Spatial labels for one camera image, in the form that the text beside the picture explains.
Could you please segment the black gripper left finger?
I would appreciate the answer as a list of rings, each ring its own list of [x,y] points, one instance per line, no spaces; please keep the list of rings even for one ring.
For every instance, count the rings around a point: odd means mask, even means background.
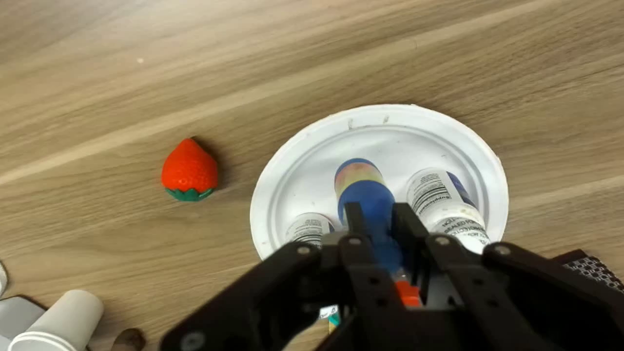
[[[290,242],[173,326],[159,351],[280,351],[334,305],[340,326],[321,351],[409,351],[407,311],[372,258],[358,205],[336,246]]]

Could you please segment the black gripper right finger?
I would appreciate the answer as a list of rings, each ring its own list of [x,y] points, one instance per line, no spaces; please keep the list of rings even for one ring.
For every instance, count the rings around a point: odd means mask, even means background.
[[[430,234],[407,205],[391,236],[422,295],[401,324],[414,351],[624,351],[621,293],[508,242],[479,256]]]

